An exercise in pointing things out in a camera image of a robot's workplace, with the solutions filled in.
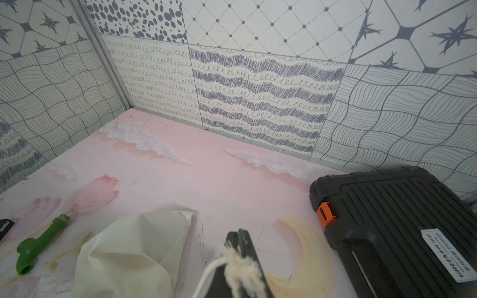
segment scribble pattern tile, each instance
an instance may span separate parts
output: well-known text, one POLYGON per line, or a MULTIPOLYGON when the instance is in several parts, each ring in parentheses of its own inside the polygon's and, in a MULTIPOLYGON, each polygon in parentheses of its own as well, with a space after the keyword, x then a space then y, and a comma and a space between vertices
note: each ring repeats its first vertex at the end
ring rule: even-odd
POLYGON ((187 45, 103 34, 136 106, 202 124, 187 45))
POLYGON ((0 118, 48 161, 124 111, 87 41, 0 62, 0 118))
POLYGON ((309 155, 345 64, 189 46, 204 126, 309 155))
POLYGON ((47 163, 48 160, 0 118, 0 194, 47 163))
POLYGON ((348 64, 312 156, 360 171, 416 165, 477 185, 477 80, 348 64))

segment white cloth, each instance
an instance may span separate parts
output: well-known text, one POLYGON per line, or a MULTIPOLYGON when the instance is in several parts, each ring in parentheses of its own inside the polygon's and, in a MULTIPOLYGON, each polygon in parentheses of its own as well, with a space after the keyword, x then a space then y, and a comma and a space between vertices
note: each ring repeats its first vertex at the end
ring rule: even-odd
POLYGON ((116 220, 82 247, 73 297, 172 297, 191 220, 189 211, 116 220))

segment black tool case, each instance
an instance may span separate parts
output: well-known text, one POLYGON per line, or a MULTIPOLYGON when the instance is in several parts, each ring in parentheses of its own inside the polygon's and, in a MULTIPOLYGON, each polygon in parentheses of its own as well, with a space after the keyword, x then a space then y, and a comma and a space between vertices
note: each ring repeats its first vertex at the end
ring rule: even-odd
POLYGON ((321 177, 310 200, 359 298, 477 298, 477 281, 457 282, 421 234, 439 229, 477 269, 477 216, 426 170, 321 177))

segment green pipe fitting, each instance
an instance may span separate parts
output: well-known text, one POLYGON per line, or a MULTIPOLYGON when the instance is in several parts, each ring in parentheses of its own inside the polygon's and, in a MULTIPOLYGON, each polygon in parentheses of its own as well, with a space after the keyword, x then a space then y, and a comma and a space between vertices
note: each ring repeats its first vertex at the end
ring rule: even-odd
POLYGON ((33 269, 35 266, 33 260, 48 245, 56 233, 68 225, 68 220, 70 220, 69 216, 61 214, 53 220, 52 225, 40 237, 25 239, 18 245, 17 251, 20 256, 17 261, 17 272, 19 275, 25 275, 33 269))

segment pink tulip painting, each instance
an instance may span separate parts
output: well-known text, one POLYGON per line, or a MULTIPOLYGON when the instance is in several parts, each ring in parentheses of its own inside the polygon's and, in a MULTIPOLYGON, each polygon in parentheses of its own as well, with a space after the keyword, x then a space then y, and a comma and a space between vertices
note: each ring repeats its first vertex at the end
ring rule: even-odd
POLYGON ((43 220, 56 210, 60 202, 60 198, 38 198, 13 212, 10 218, 15 224, 8 232, 7 238, 18 238, 33 232, 43 220))
POLYGON ((73 211, 86 213, 103 209, 119 196, 119 191, 113 190, 118 182, 118 178, 104 175, 85 184, 73 195, 73 211))

